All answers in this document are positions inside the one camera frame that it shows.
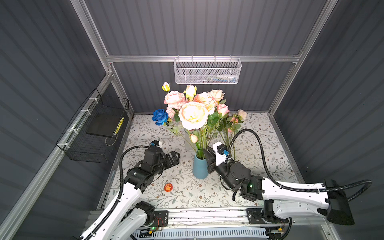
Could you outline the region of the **teal ceramic vase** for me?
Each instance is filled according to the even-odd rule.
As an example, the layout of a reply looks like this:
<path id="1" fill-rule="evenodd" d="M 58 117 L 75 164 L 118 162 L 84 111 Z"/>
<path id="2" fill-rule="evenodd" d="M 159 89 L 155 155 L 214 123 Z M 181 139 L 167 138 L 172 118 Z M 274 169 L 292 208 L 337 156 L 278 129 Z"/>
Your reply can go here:
<path id="1" fill-rule="evenodd" d="M 206 159 L 198 159 L 196 154 L 193 161 L 193 175 L 195 178 L 203 180 L 209 174 L 207 172 L 207 160 Z"/>

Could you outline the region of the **pink tulip flower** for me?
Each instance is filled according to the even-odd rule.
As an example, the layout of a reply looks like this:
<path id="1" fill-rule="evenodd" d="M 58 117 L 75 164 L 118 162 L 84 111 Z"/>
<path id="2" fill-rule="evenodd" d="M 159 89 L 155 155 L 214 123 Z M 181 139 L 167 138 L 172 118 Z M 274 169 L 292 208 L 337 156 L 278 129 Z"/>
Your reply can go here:
<path id="1" fill-rule="evenodd" d="M 204 154 L 202 153 L 202 149 L 201 149 L 201 146 L 200 146 L 200 143 L 199 143 L 198 136 L 196 136 L 194 134 L 191 134 L 190 135 L 190 140 L 191 140 L 192 144 L 195 146 L 197 158 L 198 159 L 202 159 L 204 157 Z"/>

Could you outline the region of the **blue artificial rose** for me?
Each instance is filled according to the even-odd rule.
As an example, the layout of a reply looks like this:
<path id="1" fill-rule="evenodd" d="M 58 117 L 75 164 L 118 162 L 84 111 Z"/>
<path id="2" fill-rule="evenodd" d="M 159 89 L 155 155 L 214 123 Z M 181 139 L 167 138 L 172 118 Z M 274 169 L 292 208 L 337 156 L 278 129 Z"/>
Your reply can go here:
<path id="1" fill-rule="evenodd" d="M 165 109 L 155 110 L 153 113 L 152 120 L 155 122 L 157 126 L 166 128 L 168 131 L 170 131 L 174 135 L 178 135 L 180 133 L 178 123 L 176 123 L 171 118 L 171 116 Z"/>

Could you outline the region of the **peach peony flower stem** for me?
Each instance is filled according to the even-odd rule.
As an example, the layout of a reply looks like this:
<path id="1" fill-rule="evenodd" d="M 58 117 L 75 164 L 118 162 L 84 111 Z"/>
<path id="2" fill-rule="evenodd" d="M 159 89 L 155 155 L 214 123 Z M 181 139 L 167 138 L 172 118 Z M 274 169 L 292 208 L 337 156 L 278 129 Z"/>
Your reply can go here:
<path id="1" fill-rule="evenodd" d="M 182 126 L 190 131 L 191 134 L 198 136 L 199 140 L 199 129 L 207 123 L 208 115 L 206 107 L 197 102 L 188 102 L 179 110 Z"/>

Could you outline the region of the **large pink peony flower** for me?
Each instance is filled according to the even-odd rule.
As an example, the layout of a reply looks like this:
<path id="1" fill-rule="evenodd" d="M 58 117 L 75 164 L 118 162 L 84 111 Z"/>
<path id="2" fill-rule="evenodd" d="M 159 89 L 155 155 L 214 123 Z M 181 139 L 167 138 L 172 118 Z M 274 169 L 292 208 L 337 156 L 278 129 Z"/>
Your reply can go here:
<path id="1" fill-rule="evenodd" d="M 187 103 L 185 95 L 179 91 L 171 91 L 171 86 L 167 82 L 163 83 L 162 90 L 166 92 L 164 104 L 167 106 L 166 113 L 168 114 L 168 120 L 164 126 L 174 135 L 183 137 L 189 148 L 196 151 L 196 144 L 191 140 L 191 132 L 182 126 L 179 118 L 179 110 Z"/>

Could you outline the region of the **white artificial rose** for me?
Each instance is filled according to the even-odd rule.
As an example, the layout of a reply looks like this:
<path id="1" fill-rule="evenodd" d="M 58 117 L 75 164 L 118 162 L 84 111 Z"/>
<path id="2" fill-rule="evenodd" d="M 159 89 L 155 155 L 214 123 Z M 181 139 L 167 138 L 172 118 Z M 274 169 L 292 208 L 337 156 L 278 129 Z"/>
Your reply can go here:
<path id="1" fill-rule="evenodd" d="M 195 96 L 197 95 L 197 87 L 193 85 L 187 85 L 184 94 L 189 102 L 193 101 Z"/>

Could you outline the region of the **clear ribbed glass vase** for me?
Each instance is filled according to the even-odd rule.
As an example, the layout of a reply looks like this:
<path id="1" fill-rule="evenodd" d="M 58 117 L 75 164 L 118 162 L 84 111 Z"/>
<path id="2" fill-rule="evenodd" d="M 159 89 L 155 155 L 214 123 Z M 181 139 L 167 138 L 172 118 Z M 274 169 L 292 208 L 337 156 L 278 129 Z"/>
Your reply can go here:
<path id="1" fill-rule="evenodd" d="M 193 151 L 194 151 L 194 148 L 193 148 L 193 146 L 191 145 L 191 141 L 190 141 L 190 139 L 189 139 L 189 138 L 184 139 L 184 142 L 185 142 L 185 149 L 186 149 L 186 151 L 188 151 L 188 152 L 193 152 Z"/>

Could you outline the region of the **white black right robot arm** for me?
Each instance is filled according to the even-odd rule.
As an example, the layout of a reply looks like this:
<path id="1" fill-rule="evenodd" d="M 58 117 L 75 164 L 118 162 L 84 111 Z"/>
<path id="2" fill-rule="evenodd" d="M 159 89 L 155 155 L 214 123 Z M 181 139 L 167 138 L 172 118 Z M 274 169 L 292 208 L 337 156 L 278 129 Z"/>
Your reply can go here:
<path id="1" fill-rule="evenodd" d="M 262 216 L 268 223 L 287 222 L 293 217 L 320 217 L 328 222 L 351 226 L 355 224 L 344 190 L 334 180 L 322 184 L 274 183 L 269 178 L 254 176 L 243 164 L 229 160 L 229 153 L 212 148 L 203 150 L 208 172 L 218 173 L 226 190 L 248 201 L 263 201 Z"/>

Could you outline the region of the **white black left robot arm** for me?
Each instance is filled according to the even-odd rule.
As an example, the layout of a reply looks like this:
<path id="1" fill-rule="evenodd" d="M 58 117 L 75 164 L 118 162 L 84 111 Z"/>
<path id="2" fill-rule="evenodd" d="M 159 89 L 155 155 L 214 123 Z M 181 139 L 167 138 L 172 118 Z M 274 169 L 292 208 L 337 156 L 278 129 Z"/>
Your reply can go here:
<path id="1" fill-rule="evenodd" d="M 123 158 L 131 150 L 144 148 L 145 156 L 138 167 L 123 172 Z M 142 196 L 148 186 L 165 170 L 180 163 L 180 153 L 163 152 L 159 146 L 134 146 L 124 151 L 119 159 L 120 190 L 107 208 L 84 231 L 80 240 L 128 240 L 142 226 L 150 226 L 154 220 L 154 206 L 142 201 L 131 211 L 130 207 Z"/>

